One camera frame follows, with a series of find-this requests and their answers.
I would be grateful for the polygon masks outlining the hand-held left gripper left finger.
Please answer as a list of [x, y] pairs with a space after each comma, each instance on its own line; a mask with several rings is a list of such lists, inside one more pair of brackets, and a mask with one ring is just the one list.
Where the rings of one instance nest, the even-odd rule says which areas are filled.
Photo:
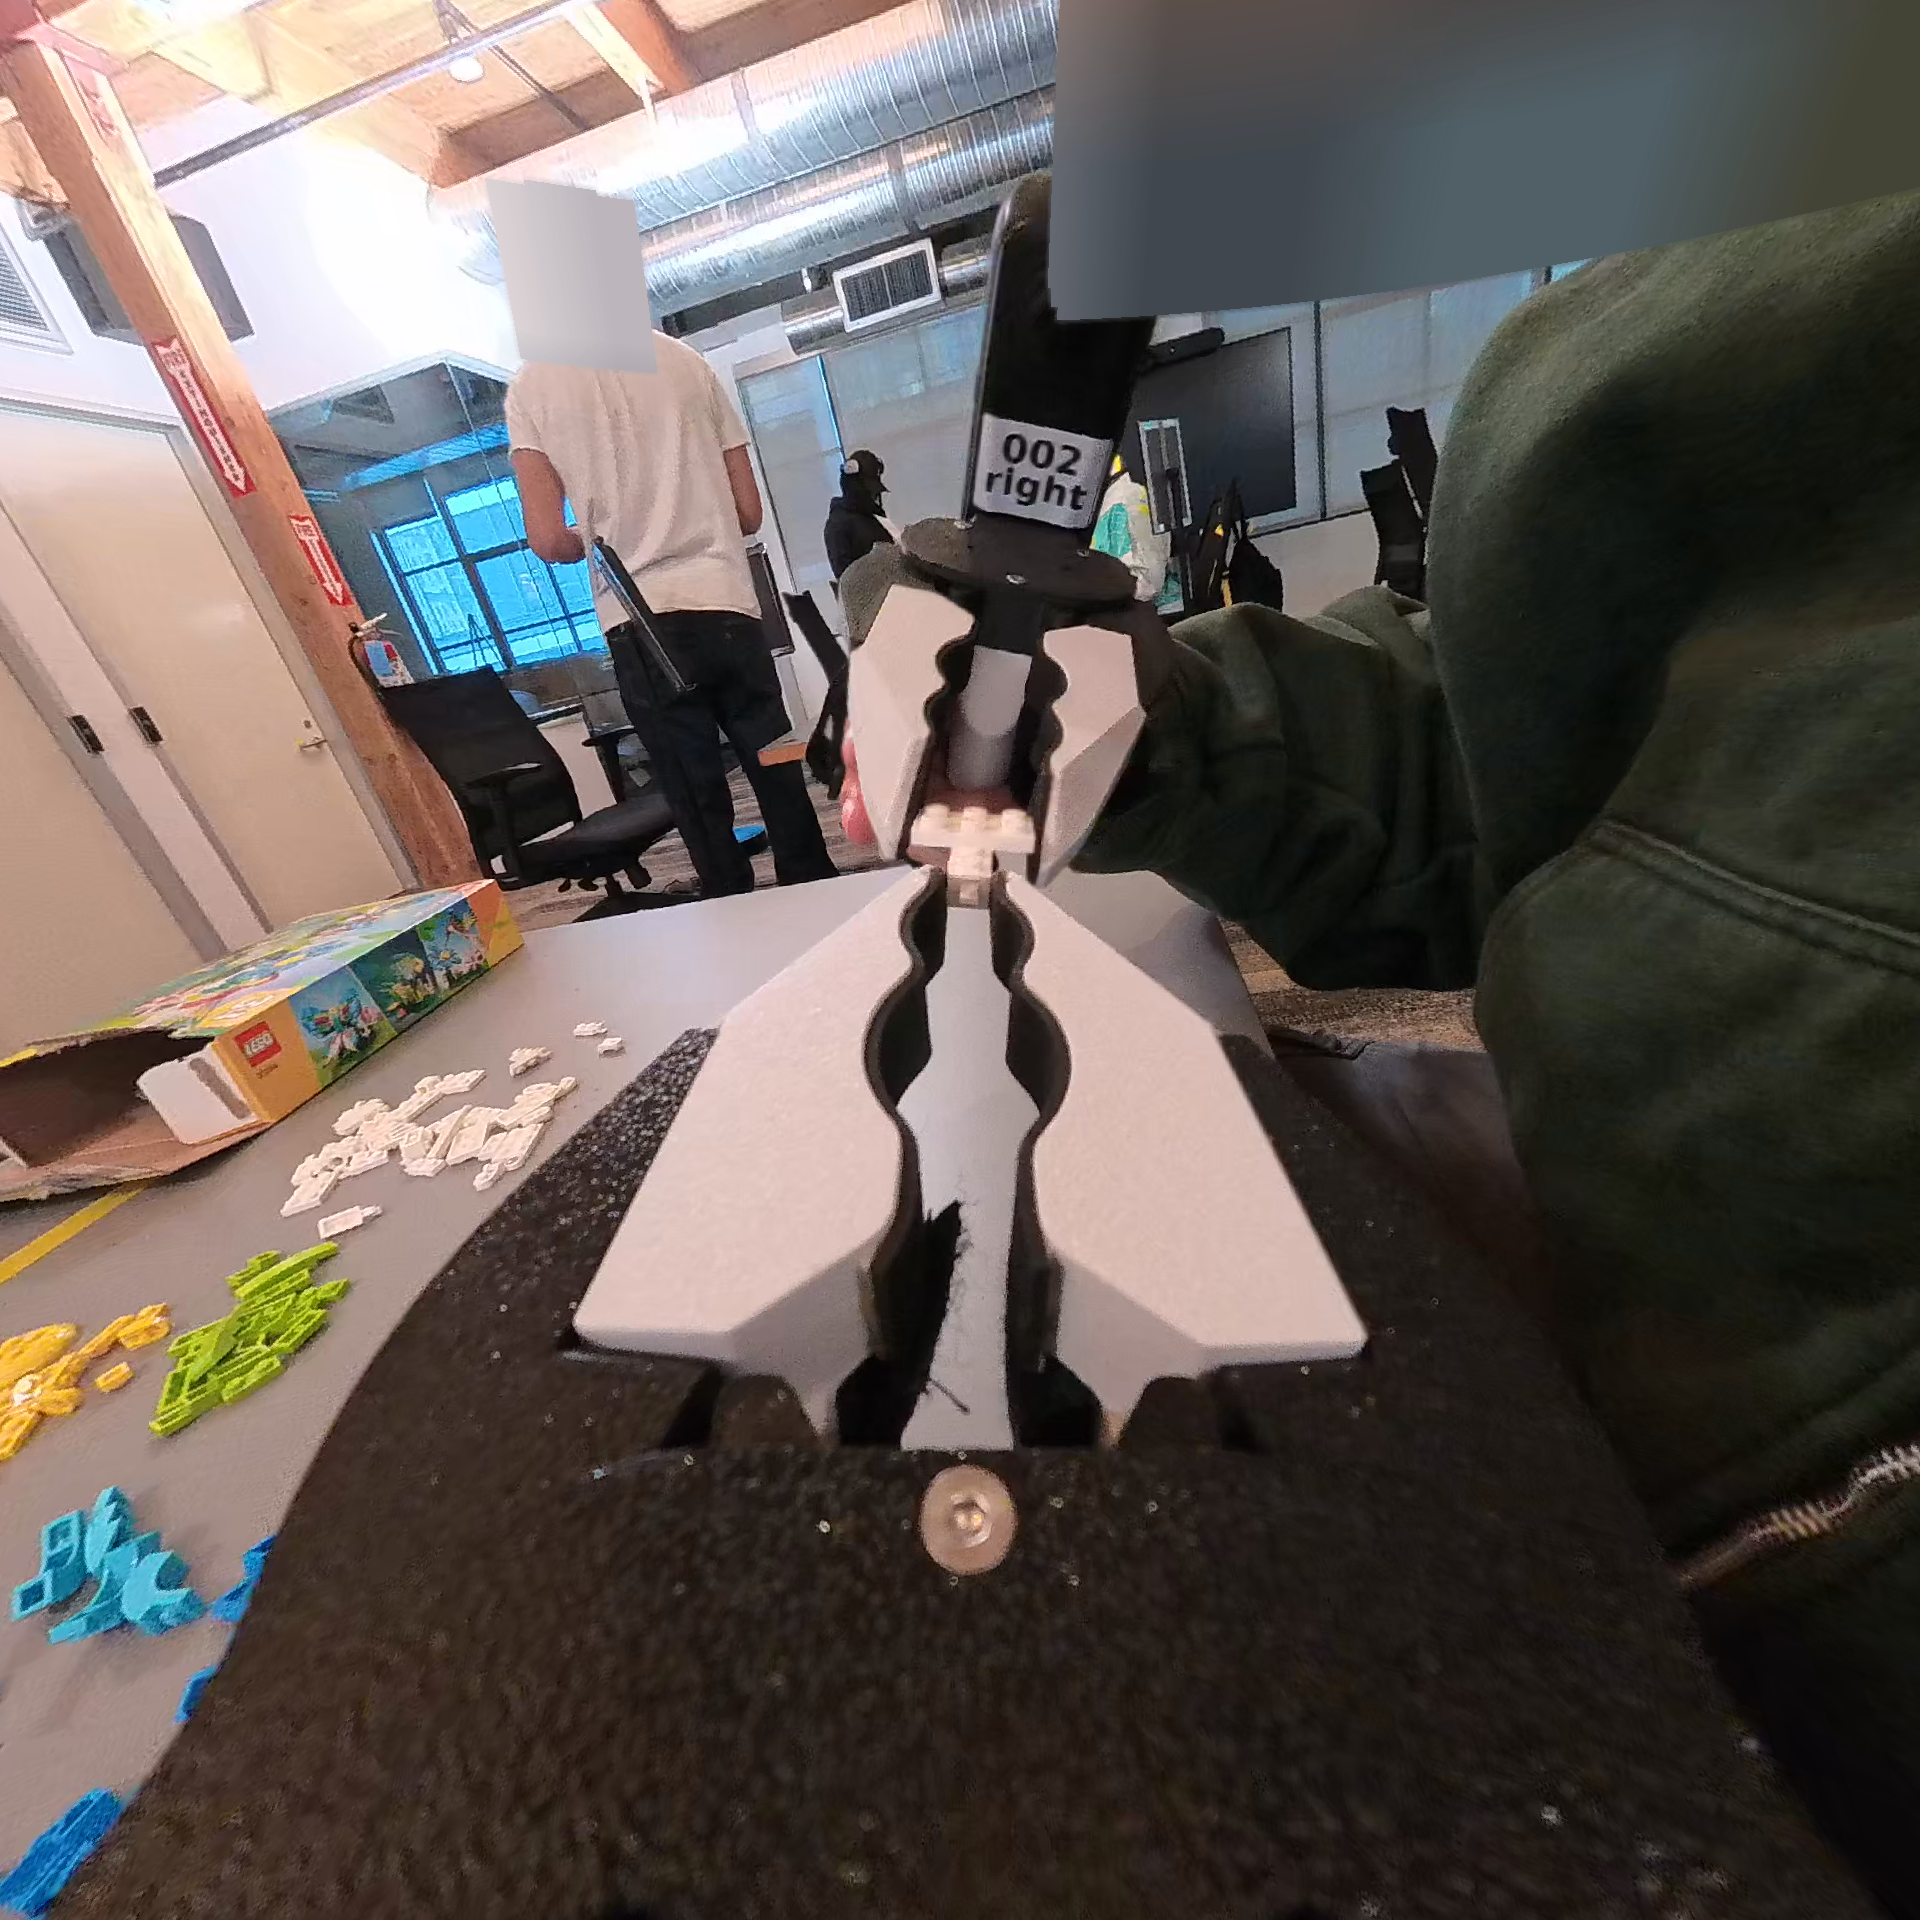
[[892, 1436], [928, 1322], [921, 1144], [941, 878], [892, 878], [749, 991], [698, 1063], [582, 1312], [582, 1350], [778, 1376], [820, 1436]]

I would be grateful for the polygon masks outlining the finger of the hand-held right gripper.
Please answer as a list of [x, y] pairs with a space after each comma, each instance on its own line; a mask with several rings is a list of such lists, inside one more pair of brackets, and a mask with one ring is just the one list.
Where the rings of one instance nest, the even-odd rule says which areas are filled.
[[1089, 845], [1148, 732], [1128, 640], [1091, 625], [1041, 630], [1028, 705], [1033, 705], [1028, 882], [1056, 882]]
[[973, 616], [934, 589], [892, 589], [871, 640], [848, 659], [848, 742], [877, 828], [877, 852], [897, 866], [921, 802], [948, 793], [948, 667], [973, 667]]

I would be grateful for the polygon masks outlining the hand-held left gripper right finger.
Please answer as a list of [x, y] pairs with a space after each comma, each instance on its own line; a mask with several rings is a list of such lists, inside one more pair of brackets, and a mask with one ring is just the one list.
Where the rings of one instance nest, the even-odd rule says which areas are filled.
[[993, 882], [993, 970], [1033, 1100], [1008, 1240], [1016, 1445], [1089, 1449], [1157, 1376], [1363, 1353], [1235, 1039], [1028, 878]]

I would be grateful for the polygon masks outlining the wide white lego plate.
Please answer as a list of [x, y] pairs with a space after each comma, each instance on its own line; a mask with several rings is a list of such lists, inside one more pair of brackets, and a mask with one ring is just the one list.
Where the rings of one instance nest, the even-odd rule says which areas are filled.
[[948, 882], [993, 882], [1002, 871], [1033, 866], [1033, 820], [1019, 802], [921, 802], [909, 852], [928, 852], [948, 871]]

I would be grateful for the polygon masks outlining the pile of white lego pieces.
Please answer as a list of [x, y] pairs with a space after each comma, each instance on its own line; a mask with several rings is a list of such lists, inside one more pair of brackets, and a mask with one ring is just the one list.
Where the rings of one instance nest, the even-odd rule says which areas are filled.
[[620, 1063], [619, 1023], [569, 1023], [565, 1043], [517, 1043], [497, 1063], [418, 1076], [402, 1095], [327, 1095], [307, 1144], [282, 1150], [268, 1245], [371, 1229], [403, 1185], [507, 1185], [582, 1109], [596, 1063]]

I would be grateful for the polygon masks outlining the colourful cardboard lego box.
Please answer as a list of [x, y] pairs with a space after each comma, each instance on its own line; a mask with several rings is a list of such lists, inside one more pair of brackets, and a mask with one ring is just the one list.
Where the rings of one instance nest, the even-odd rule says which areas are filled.
[[180, 1171], [273, 1134], [522, 952], [507, 891], [314, 914], [153, 997], [0, 1058], [0, 1201]]

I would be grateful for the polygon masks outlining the pile of yellow lego pieces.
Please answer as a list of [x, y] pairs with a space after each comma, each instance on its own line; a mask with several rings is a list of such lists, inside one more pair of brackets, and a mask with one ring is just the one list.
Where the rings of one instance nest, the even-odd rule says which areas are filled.
[[100, 1332], [83, 1325], [38, 1325], [0, 1344], [0, 1462], [11, 1462], [38, 1429], [83, 1413], [86, 1401], [106, 1401], [137, 1376], [128, 1353], [160, 1350], [171, 1332], [168, 1307], [121, 1312]]

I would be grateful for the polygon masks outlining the black yellow backpack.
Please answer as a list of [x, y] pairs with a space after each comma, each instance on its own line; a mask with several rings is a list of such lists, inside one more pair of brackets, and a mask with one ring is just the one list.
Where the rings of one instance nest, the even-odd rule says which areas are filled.
[[1200, 524], [1179, 543], [1179, 612], [1286, 612], [1286, 565], [1253, 543], [1236, 475], [1212, 491]]

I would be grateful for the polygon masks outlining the black office chair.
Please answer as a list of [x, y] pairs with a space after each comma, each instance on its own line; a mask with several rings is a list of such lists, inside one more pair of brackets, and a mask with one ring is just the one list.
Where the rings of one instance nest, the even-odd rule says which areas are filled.
[[587, 918], [668, 906], [645, 845], [676, 834], [676, 802], [645, 793], [587, 811], [558, 744], [496, 667], [377, 686], [377, 705], [459, 795], [469, 852], [497, 891], [599, 882]]

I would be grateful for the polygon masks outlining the beige door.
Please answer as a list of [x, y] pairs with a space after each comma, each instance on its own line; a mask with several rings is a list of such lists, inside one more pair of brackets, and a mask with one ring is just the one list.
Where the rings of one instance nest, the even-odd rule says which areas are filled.
[[6, 409], [6, 524], [268, 926], [402, 899], [180, 428]]
[[0, 1043], [95, 1029], [260, 943], [237, 871], [137, 732], [68, 712], [0, 655]]

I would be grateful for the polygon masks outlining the yellow tape strip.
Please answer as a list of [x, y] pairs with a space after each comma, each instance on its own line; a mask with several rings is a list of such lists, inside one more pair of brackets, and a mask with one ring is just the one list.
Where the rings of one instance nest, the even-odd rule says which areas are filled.
[[28, 1277], [38, 1264], [68, 1254], [83, 1229], [95, 1229], [100, 1221], [117, 1221], [121, 1201], [137, 1201], [153, 1179], [121, 1179], [121, 1185], [100, 1185], [86, 1201], [69, 1201], [68, 1221], [48, 1221], [45, 1229], [11, 1240], [0, 1254], [0, 1283]]

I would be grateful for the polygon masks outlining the large black wall screen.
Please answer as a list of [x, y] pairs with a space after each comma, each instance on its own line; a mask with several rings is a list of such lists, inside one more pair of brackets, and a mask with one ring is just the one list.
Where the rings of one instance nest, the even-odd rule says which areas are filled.
[[1296, 348], [1288, 325], [1225, 343], [1196, 325], [1148, 348], [1122, 466], [1148, 487], [1155, 527], [1196, 527], [1219, 491], [1244, 516], [1296, 507]]

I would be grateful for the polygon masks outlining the white wall vent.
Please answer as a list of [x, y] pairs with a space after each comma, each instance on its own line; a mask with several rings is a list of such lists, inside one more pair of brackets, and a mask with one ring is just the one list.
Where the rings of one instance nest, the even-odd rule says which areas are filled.
[[858, 265], [830, 265], [842, 334], [871, 334], [941, 306], [941, 256], [934, 241], [886, 248]]

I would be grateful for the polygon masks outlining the silver air duct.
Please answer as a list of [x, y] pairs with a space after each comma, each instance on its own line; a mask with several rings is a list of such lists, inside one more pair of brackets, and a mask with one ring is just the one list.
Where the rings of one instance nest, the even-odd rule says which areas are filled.
[[641, 234], [871, 159], [897, 137], [1048, 86], [1056, 0], [921, 0], [724, 79], [632, 106], [477, 183], [430, 192], [445, 234], [496, 241], [496, 183], [565, 183], [641, 209]]
[[710, 315], [724, 299], [792, 299], [799, 275], [808, 275], [820, 299], [830, 299], [830, 265], [858, 265], [886, 248], [934, 241], [934, 256], [993, 234], [993, 209], [1008, 192], [967, 195], [954, 209], [863, 209], [863, 202], [792, 202], [758, 220], [701, 209], [679, 227], [645, 234], [645, 299], [652, 317]]

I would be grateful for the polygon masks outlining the black wall speaker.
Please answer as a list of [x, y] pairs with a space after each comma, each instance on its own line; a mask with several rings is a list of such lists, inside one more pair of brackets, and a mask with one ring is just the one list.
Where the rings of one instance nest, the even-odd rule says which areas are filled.
[[[83, 227], [55, 220], [55, 227], [38, 227], [38, 241], [45, 241], [48, 265], [55, 265], [55, 285], [68, 285], [68, 299], [83, 306], [86, 334], [137, 348], [137, 325], [128, 325], [121, 299], [106, 290], [106, 275], [100, 275], [95, 248], [83, 241]], [[248, 317], [232, 275], [224, 275], [224, 256], [221, 256], [210, 227], [171, 209], [171, 241], [180, 241], [180, 256], [185, 256], [224, 343], [255, 343], [255, 317]]]

